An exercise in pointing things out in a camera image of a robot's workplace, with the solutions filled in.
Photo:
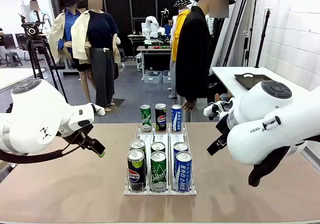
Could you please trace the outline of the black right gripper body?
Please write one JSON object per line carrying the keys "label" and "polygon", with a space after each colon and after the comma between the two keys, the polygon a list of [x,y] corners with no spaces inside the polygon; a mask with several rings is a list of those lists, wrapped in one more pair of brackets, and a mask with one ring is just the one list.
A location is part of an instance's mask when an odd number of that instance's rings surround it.
{"label": "black right gripper body", "polygon": [[230,122],[229,114],[226,114],[223,117],[221,117],[215,127],[221,133],[220,139],[226,141],[229,132],[233,128]]}

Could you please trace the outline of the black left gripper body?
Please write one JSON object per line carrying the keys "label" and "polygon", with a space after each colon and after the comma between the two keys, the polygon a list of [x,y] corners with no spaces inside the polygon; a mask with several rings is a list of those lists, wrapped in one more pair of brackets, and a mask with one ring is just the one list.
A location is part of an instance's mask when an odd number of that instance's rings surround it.
{"label": "black left gripper body", "polygon": [[63,138],[68,144],[90,147],[94,143],[94,140],[89,136],[93,127],[92,124],[88,124],[70,133],[62,133],[59,131],[58,136]]}

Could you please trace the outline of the person's right hand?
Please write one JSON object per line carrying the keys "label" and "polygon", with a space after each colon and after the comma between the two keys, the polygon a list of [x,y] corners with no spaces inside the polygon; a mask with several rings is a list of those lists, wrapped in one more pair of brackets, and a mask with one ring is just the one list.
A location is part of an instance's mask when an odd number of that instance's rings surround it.
{"label": "person's right hand", "polygon": [[191,112],[193,109],[196,108],[196,105],[197,105],[196,100],[189,101],[186,99],[182,104],[182,109],[185,110],[186,112]]}

